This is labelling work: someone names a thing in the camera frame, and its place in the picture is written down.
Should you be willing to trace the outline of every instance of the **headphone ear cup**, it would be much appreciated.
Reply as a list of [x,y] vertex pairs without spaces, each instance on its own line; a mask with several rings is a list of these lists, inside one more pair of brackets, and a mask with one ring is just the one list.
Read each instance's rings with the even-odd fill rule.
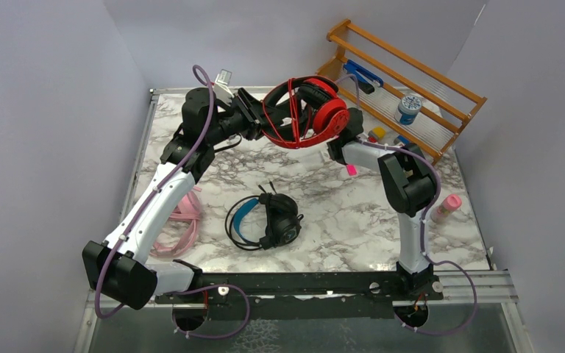
[[313,119],[313,131],[319,134],[323,132],[330,121],[333,119],[335,114],[344,111],[347,109],[345,105],[345,101],[343,99],[331,99],[329,102],[324,104],[317,113],[315,114],[315,118]]
[[266,235],[271,237],[274,246],[289,244],[298,238],[300,221],[296,216],[279,215],[273,217],[270,227],[266,227]]
[[325,89],[311,82],[304,82],[298,88],[298,95],[313,109],[319,109],[324,103],[336,97]]
[[298,215],[298,204],[291,197],[282,193],[272,195],[269,200],[269,205],[280,213]]

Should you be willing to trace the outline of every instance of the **pink headset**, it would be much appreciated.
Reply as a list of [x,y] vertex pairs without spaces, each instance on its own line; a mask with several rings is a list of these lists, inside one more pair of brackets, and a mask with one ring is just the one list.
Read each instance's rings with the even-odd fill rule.
[[[194,186],[193,189],[196,191],[201,190],[197,186]],[[190,222],[189,228],[181,235],[181,238],[174,246],[163,246],[155,241],[150,255],[154,257],[179,257],[186,252],[198,238],[200,210],[200,200],[198,200],[198,196],[193,191],[183,196],[177,208],[172,211],[169,219],[172,221]]]

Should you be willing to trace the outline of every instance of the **white wall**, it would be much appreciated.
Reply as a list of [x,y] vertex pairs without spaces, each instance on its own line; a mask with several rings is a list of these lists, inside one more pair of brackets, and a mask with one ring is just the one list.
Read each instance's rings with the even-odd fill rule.
[[565,352],[565,1],[491,0],[449,76],[488,97],[457,142],[537,352]]
[[445,73],[485,2],[105,0],[156,88],[198,85],[194,63],[211,76],[231,70],[233,85],[277,85],[312,74],[334,54],[326,33],[345,18]]
[[0,1],[0,352],[69,352],[148,92],[100,0]]

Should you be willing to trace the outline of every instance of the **cable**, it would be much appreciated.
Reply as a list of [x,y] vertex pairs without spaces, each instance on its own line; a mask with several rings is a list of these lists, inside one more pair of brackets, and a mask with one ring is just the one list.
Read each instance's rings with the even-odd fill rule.
[[194,290],[187,290],[185,292],[174,292],[174,294],[178,295],[178,296],[188,296],[190,294],[195,294],[195,293],[202,292],[204,290],[210,290],[210,289],[219,288],[219,287],[232,288],[232,289],[236,290],[237,292],[239,292],[241,294],[241,296],[244,298],[244,301],[246,302],[246,317],[241,322],[239,327],[236,328],[234,331],[229,332],[229,333],[224,334],[224,335],[201,335],[199,333],[190,333],[191,331],[183,331],[182,329],[179,328],[179,326],[177,325],[176,316],[175,316],[174,313],[172,313],[172,323],[176,327],[176,329],[174,330],[175,333],[181,332],[181,333],[185,334],[186,338],[197,337],[197,338],[207,338],[207,339],[210,339],[210,340],[224,340],[225,338],[229,338],[229,337],[232,337],[234,335],[237,335],[242,329],[244,329],[244,327],[246,327],[246,325],[248,324],[248,320],[250,319],[250,300],[248,299],[248,295],[246,294],[246,292],[241,290],[241,288],[237,287],[236,285],[228,285],[228,284],[208,285],[207,287],[202,287],[202,288],[194,289]]
[[441,192],[441,177],[438,175],[438,173],[436,172],[436,169],[434,169],[434,166],[430,162],[428,162],[425,158],[423,158],[422,156],[420,156],[416,153],[413,153],[413,152],[408,151],[406,149],[399,149],[397,147],[380,145],[379,143],[371,143],[371,142],[368,142],[368,141],[362,141],[361,143],[363,145],[375,147],[377,149],[386,149],[386,150],[389,150],[389,151],[401,152],[403,154],[411,156],[412,158],[416,158],[420,162],[424,163],[430,169],[430,171],[432,172],[432,175],[434,176],[434,179],[436,180],[436,193],[434,194],[434,198],[432,199],[432,201],[430,201],[430,203],[426,206],[426,208],[423,209],[422,214],[421,214],[421,218],[420,218],[421,226],[419,227],[419,233],[420,233],[419,238],[420,238],[420,241],[421,241],[422,254],[425,257],[425,259],[429,263],[433,264],[434,266],[452,265],[452,266],[456,267],[460,272],[462,272],[464,274],[466,279],[469,281],[469,284],[471,285],[471,289],[473,290],[473,311],[471,312],[471,315],[469,315],[469,317],[462,324],[458,325],[456,328],[449,329],[447,331],[438,331],[438,332],[437,331],[429,331],[429,330],[425,330],[425,329],[420,329],[418,327],[411,327],[411,326],[407,325],[406,323],[404,323],[404,321],[402,321],[402,319],[399,318],[396,315],[397,319],[402,322],[402,326],[405,327],[406,329],[409,329],[410,331],[414,331],[416,333],[422,333],[424,335],[445,336],[445,335],[454,334],[456,332],[460,332],[462,329],[467,327],[471,323],[471,321],[473,321],[473,318],[475,317],[475,314],[477,313],[478,305],[477,305],[477,290],[475,289],[475,283],[473,283],[473,279],[471,278],[471,276],[460,265],[458,265],[457,263],[455,263],[453,261],[449,261],[449,260],[443,260],[443,261],[435,262],[434,260],[430,259],[430,255],[427,254],[427,251],[426,251],[426,248],[425,248],[425,223],[426,223],[425,219],[426,219],[427,213],[430,210],[430,208],[432,208],[432,206],[436,203],[436,200],[438,200],[438,195]]
[[[172,169],[170,171],[170,173],[168,173],[168,175],[166,175],[166,177],[164,177],[159,182],[159,184],[157,184],[155,187],[153,187],[153,190],[151,191],[151,193],[144,199],[144,201],[142,202],[142,205],[135,212],[133,218],[131,219],[131,221],[129,222],[127,227],[124,229],[124,232],[122,233],[122,235],[120,235],[120,238],[118,239],[118,241],[116,241],[116,244],[114,244],[113,248],[109,252],[107,259],[105,260],[103,267],[101,268],[101,273],[99,274],[99,281],[96,283],[96,293],[94,295],[94,311],[96,312],[96,316],[98,316],[99,318],[110,318],[111,316],[116,314],[118,312],[118,310],[120,310],[124,306],[124,304],[120,304],[119,306],[113,308],[108,313],[103,313],[101,311],[101,291],[102,291],[102,288],[103,288],[103,282],[105,280],[105,275],[107,275],[107,270],[109,268],[109,264],[111,263],[114,255],[116,255],[116,252],[118,251],[118,249],[120,249],[120,246],[122,246],[122,243],[124,242],[124,240],[127,239],[127,236],[129,235],[129,233],[131,233],[131,231],[133,230],[133,227],[139,221],[140,217],[142,216],[142,214],[144,213],[144,211],[146,210],[146,208],[148,207],[148,205],[150,204],[150,202],[152,201],[154,196],[157,193],[160,193],[161,190],[163,189],[163,186],[165,186],[166,183],[177,172],[179,172],[181,170],[181,168],[189,160],[191,155],[198,149],[198,146],[200,146],[200,143],[205,139],[205,135],[207,134],[207,131],[209,130],[209,125],[211,124],[211,119],[213,117],[213,108],[215,107],[215,97],[216,97],[216,95],[213,92],[213,85],[211,84],[211,80],[209,79],[209,75],[207,75],[207,72],[202,67],[200,67],[199,65],[194,65],[191,70],[193,72],[193,75],[196,77],[196,79],[200,83],[202,83],[203,85],[206,85],[207,88],[209,89],[209,111],[207,112],[207,120],[205,121],[205,125],[202,127],[202,131],[200,132],[200,136],[198,137],[198,139],[196,140],[194,145],[191,147],[189,152],[179,162],[179,164],[177,164],[177,166],[174,167],[174,169]],[[204,80],[200,78],[200,75],[198,74],[198,72],[200,72],[202,74],[202,76],[205,77]]]
[[339,77],[336,81],[335,84],[338,84],[339,82],[343,81],[344,79],[352,79],[352,81],[354,81],[354,83],[356,84],[356,109],[360,109],[360,87],[358,86],[358,77],[356,77],[356,75],[354,74],[347,74],[345,76],[341,76]]
[[235,222],[235,215],[232,215],[232,218],[230,219],[230,223],[228,221],[228,218],[229,218],[230,214],[232,213],[232,211],[235,209],[235,207],[237,207],[241,202],[244,202],[248,199],[258,199],[258,197],[259,197],[259,195],[251,195],[251,196],[246,196],[243,199],[237,201],[233,206],[230,207],[230,209],[228,210],[228,213],[226,214],[226,218],[224,218],[224,230],[226,230],[226,236],[230,239],[230,241],[232,241],[233,244],[235,244],[235,246],[237,246],[241,250],[246,250],[247,252],[253,252],[253,251],[256,251],[256,250],[261,250],[263,247],[259,243],[247,240],[246,238],[242,237],[241,234],[239,234],[239,233],[237,235],[245,243],[241,243],[241,242],[235,240],[232,237],[232,224]]
[[239,141],[235,142],[232,145],[228,145],[228,146],[221,147],[219,149],[215,149],[215,150],[213,150],[213,152],[218,153],[218,152],[226,151],[227,149],[231,149],[233,147],[237,147],[237,146],[239,146],[239,143],[241,143],[242,140],[244,140],[244,138],[242,138],[241,135],[239,135]]
[[[195,191],[202,191],[201,188],[194,186],[193,190]],[[183,206],[182,204],[185,203],[185,200],[189,202],[190,206]],[[201,212],[201,205],[200,201],[198,200],[198,196],[193,191],[187,193],[187,195],[183,196],[183,199],[179,202],[170,217],[168,217],[169,221],[183,221],[189,222],[189,227],[181,238],[173,245],[173,246],[164,246],[159,243],[158,240],[154,241],[152,245],[152,249],[150,251],[150,255],[157,258],[178,258],[183,253],[185,253],[189,248],[196,242],[198,238],[198,231],[200,228],[200,212]]]

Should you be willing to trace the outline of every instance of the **blue spool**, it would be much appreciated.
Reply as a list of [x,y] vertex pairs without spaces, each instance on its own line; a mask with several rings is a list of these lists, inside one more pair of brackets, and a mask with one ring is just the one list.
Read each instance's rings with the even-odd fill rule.
[[421,107],[422,103],[419,97],[404,96],[397,105],[395,120],[397,120],[401,125],[410,125],[415,121]]

